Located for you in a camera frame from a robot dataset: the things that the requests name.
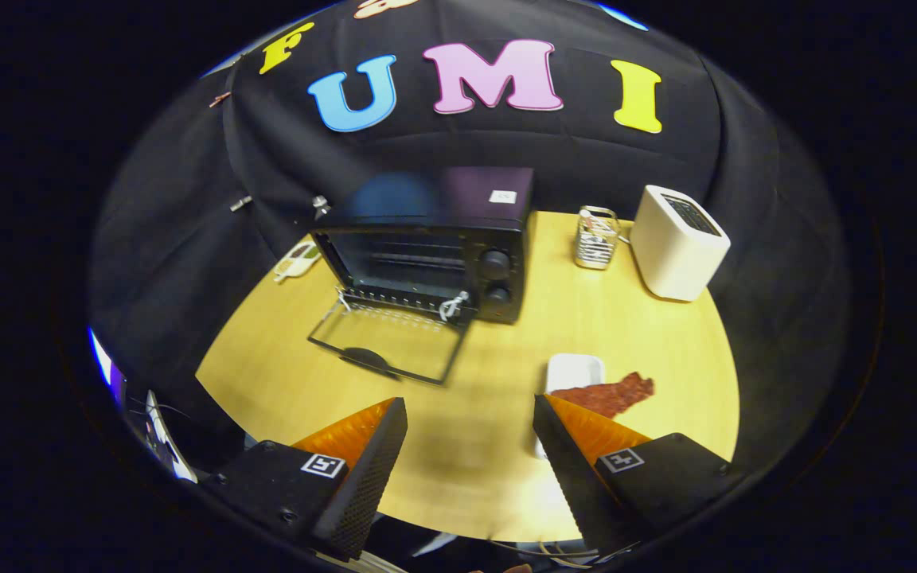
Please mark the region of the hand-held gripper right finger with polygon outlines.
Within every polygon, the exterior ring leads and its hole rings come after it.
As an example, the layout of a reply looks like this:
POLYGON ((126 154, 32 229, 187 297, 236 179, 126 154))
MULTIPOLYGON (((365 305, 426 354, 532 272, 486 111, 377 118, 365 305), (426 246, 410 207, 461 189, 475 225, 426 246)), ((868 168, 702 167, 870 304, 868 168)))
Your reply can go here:
POLYGON ((602 558, 664 536, 734 489, 734 464, 684 433, 647 438, 557 396, 535 396, 533 431, 602 558))

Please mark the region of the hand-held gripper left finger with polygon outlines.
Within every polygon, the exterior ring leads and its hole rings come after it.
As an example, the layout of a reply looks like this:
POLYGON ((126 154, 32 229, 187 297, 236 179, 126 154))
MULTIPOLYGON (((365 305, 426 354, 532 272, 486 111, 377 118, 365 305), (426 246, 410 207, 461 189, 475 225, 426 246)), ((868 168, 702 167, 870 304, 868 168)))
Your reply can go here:
POLYGON ((404 399, 392 396, 291 445, 261 440, 201 489, 276 547, 359 559, 407 432, 404 399))

